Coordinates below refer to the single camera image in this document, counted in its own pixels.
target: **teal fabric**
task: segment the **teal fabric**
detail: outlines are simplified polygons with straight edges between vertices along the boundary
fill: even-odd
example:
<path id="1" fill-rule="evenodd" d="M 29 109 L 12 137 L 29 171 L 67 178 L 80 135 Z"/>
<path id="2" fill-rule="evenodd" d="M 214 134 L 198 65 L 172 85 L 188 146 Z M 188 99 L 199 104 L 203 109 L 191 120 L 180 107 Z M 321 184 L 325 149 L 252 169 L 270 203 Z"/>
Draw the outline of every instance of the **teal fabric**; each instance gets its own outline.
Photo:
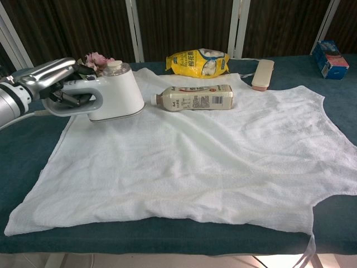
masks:
<path id="1" fill-rule="evenodd" d="M 345 78 L 325 80 L 310 56 L 272 58 L 270 89 L 305 85 L 326 97 L 327 115 L 357 145 L 357 55 L 345 55 Z M 132 64 L 133 70 L 165 71 L 164 63 Z M 255 71 L 256 61 L 230 60 L 231 73 Z M 250 83 L 252 78 L 244 79 Z M 43 109 L 40 102 L 31 110 Z M 24 199 L 46 165 L 68 118 L 32 117 L 0 132 L 0 252 L 228 253 L 295 254 L 309 237 L 249 224 L 197 223 L 189 219 L 149 218 L 135 222 L 91 223 L 6 237 L 9 214 Z M 334 196 L 314 208 L 313 231 L 319 253 L 357 254 L 357 197 Z"/>

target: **plastic bag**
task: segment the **plastic bag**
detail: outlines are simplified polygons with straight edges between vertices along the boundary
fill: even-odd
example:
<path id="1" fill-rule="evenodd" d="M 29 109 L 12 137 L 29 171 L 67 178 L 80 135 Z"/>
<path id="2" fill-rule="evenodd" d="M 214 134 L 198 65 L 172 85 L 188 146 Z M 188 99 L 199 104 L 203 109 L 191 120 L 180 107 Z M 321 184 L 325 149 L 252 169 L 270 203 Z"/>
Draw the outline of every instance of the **plastic bag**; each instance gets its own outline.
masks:
<path id="1" fill-rule="evenodd" d="M 166 58 L 166 70 L 197 78 L 213 78 L 228 71 L 229 55 L 216 50 L 195 49 Z"/>

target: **tissue box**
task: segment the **tissue box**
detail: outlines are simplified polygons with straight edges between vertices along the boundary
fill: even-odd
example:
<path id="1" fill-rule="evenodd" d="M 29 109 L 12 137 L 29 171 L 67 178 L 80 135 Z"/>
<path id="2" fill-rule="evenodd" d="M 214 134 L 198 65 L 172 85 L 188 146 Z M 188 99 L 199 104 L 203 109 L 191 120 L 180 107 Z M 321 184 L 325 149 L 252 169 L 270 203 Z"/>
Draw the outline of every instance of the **tissue box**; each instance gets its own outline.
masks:
<path id="1" fill-rule="evenodd" d="M 347 61 L 333 41 L 318 41 L 312 56 L 324 78 L 341 80 L 349 68 Z"/>

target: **white towel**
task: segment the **white towel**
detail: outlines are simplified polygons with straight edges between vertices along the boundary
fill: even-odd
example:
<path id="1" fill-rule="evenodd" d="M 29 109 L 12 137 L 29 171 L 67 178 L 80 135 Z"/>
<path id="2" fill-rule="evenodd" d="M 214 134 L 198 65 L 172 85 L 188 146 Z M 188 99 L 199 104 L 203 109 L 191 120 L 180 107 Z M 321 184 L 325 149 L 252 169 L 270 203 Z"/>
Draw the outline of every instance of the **white towel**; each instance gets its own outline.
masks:
<path id="1" fill-rule="evenodd" d="M 7 236 L 152 216 L 251 223 L 312 233 L 312 207 L 357 195 L 357 148 L 306 87 L 256 92 L 238 74 L 214 79 L 135 73 L 147 102 L 134 117 L 71 118 Z M 229 111 L 167 112 L 151 94 L 229 84 Z"/>

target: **brown curtain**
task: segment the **brown curtain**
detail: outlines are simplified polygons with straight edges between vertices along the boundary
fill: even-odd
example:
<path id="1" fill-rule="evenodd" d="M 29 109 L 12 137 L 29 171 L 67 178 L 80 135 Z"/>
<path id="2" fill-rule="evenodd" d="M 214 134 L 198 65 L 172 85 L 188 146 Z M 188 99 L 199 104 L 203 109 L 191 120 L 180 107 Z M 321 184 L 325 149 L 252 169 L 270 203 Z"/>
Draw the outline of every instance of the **brown curtain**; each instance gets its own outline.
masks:
<path id="1" fill-rule="evenodd" d="M 233 0 L 137 0 L 145 61 L 190 49 L 227 52 Z"/>
<path id="2" fill-rule="evenodd" d="M 9 56 L 7 55 L 4 47 L 0 44 L 0 76 L 11 74 L 16 71 L 15 67 L 13 66 Z"/>
<path id="3" fill-rule="evenodd" d="M 341 53 L 357 53 L 357 1 L 341 0 L 325 40 L 334 40 Z"/>
<path id="4" fill-rule="evenodd" d="M 330 0 L 251 0 L 243 57 L 309 54 Z"/>
<path id="5" fill-rule="evenodd" d="M 34 65 L 97 51 L 134 61 L 125 0 L 1 0 Z"/>

